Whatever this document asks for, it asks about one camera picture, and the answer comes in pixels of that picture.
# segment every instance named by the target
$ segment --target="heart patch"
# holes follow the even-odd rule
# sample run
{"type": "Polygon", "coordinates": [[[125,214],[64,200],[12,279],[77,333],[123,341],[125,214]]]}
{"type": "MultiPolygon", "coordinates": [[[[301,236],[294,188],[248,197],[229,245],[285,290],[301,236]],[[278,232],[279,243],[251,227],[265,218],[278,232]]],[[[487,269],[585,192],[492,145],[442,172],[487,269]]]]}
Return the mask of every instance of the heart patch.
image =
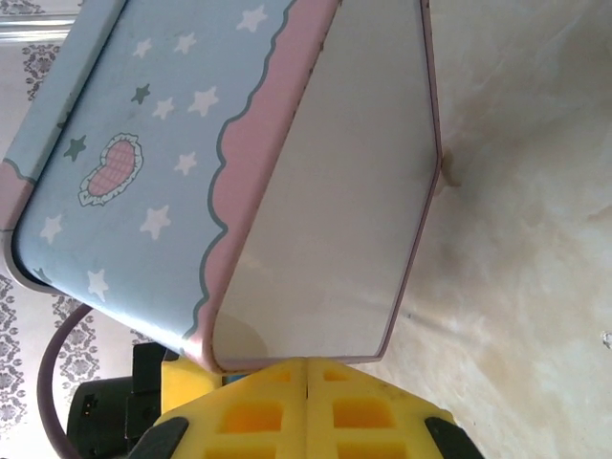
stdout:
{"type": "Polygon", "coordinates": [[[82,206],[104,206],[122,194],[142,168],[142,148],[138,137],[118,134],[108,143],[96,167],[80,184],[82,206]]]}

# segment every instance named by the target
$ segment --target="pink trim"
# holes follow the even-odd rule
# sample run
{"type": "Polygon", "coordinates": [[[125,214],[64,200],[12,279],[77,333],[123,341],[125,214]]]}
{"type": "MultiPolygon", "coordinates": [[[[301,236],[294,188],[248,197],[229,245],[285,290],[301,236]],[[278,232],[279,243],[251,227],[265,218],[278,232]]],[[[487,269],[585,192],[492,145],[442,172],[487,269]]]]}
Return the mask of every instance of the pink trim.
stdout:
{"type": "Polygon", "coordinates": [[[192,360],[209,370],[222,371],[212,350],[214,321],[338,3],[294,3],[251,109],[228,126],[221,141],[227,164],[213,191],[213,206],[228,233],[208,256],[204,277],[210,298],[185,347],[192,360]]]}
{"type": "Polygon", "coordinates": [[[12,164],[0,163],[0,230],[14,230],[34,187],[12,164]]]}

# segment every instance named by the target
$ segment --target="pink scalloped border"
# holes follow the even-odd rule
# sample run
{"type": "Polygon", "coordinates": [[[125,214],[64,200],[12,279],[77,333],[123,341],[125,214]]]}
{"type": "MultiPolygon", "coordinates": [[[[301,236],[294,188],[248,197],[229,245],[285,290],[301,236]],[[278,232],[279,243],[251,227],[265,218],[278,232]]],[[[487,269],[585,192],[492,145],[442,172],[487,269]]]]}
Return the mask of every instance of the pink scalloped border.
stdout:
{"type": "Polygon", "coordinates": [[[228,125],[221,140],[227,163],[212,204],[228,232],[208,255],[204,278],[210,297],[184,347],[209,370],[223,371],[212,351],[214,321],[338,5],[339,0],[295,1],[250,110],[228,125]]]}

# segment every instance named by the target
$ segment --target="dark cable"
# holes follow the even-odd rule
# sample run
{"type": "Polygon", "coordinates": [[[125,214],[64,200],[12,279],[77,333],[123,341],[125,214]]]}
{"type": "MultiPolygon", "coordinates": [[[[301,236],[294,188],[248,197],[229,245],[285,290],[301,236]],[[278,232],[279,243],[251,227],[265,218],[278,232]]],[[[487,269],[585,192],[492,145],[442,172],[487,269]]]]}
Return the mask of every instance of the dark cable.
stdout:
{"type": "Polygon", "coordinates": [[[70,443],[57,417],[53,389],[55,361],[70,332],[91,310],[91,307],[81,304],[64,320],[49,341],[38,369],[38,380],[36,382],[38,411],[47,438],[49,438],[51,446],[54,447],[60,459],[81,459],[81,457],[73,444],[70,443]]]}

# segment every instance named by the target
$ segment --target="white star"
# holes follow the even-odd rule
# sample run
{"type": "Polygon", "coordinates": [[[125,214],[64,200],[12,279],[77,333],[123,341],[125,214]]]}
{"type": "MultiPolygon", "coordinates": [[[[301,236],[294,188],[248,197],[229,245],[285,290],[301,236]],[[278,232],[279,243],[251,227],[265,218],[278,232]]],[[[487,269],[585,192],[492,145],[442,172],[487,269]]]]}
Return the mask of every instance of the white star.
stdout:
{"type": "Polygon", "coordinates": [[[238,24],[236,30],[240,31],[241,29],[248,29],[249,32],[255,33],[257,32],[257,26],[259,23],[267,17],[268,15],[264,13],[263,5],[260,5],[257,10],[244,10],[242,11],[242,22],[238,24]]]}
{"type": "Polygon", "coordinates": [[[144,55],[146,55],[146,52],[151,48],[153,48],[153,46],[151,46],[151,39],[147,38],[136,45],[136,51],[132,55],[137,55],[140,59],[142,59],[144,55]]]}
{"type": "Polygon", "coordinates": [[[97,295],[102,301],[104,299],[104,292],[108,290],[108,284],[104,282],[104,270],[99,270],[97,273],[87,272],[89,276],[89,288],[87,291],[92,295],[97,295]]]}
{"type": "Polygon", "coordinates": [[[169,206],[164,206],[159,210],[149,208],[146,211],[146,220],[144,220],[141,226],[141,232],[149,231],[151,233],[151,238],[157,241],[160,237],[162,228],[169,227],[170,223],[172,223],[167,217],[168,209],[169,206]]]}
{"type": "Polygon", "coordinates": [[[195,45],[198,42],[198,40],[196,40],[193,37],[193,33],[190,33],[189,35],[183,35],[179,37],[179,44],[176,45],[176,48],[174,49],[174,52],[178,52],[181,51],[183,52],[184,55],[186,55],[187,53],[189,53],[189,48],[191,48],[193,45],[195,45]]]}
{"type": "Polygon", "coordinates": [[[193,103],[188,108],[188,112],[200,112],[201,117],[205,117],[208,113],[208,108],[219,101],[215,96],[217,87],[213,86],[208,91],[201,93],[196,91],[193,94],[193,103]]]}
{"type": "Polygon", "coordinates": [[[49,245],[53,244],[55,235],[61,232],[62,228],[59,224],[61,220],[61,213],[55,218],[45,218],[45,228],[40,232],[40,237],[46,237],[49,245]]]}
{"type": "Polygon", "coordinates": [[[189,170],[197,163],[198,162],[195,161],[195,151],[193,151],[188,155],[179,156],[179,163],[176,164],[174,170],[180,170],[183,172],[183,175],[187,175],[189,170]]]}
{"type": "Polygon", "coordinates": [[[165,117],[168,116],[168,113],[174,111],[174,105],[172,105],[172,98],[167,100],[158,100],[157,108],[153,112],[154,117],[160,117],[162,120],[165,120],[165,117]]]}

